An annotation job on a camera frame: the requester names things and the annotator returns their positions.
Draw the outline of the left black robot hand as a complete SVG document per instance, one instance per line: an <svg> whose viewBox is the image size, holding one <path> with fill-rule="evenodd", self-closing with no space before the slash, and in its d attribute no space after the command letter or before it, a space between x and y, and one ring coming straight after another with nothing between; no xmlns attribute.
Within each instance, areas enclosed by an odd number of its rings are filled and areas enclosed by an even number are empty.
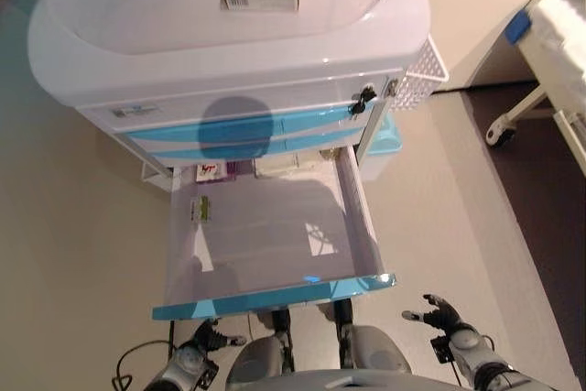
<svg viewBox="0 0 586 391"><path fill-rule="evenodd" d="M192 334L188 344L201 353L211 353L228 347L242 347L247 343L243 335L226 335L218 331L219 321L207 319Z"/></svg>

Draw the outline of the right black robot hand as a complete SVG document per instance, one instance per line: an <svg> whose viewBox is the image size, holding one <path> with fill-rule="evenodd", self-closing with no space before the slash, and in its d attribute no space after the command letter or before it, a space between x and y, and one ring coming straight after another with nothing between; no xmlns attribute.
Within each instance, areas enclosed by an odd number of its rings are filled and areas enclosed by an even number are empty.
<svg viewBox="0 0 586 391"><path fill-rule="evenodd" d="M432 311L403 310L401 317L405 320L425 323L446 334L454 332L462 324L459 312L444 298L431 293L424 294L422 298L434 307Z"/></svg>

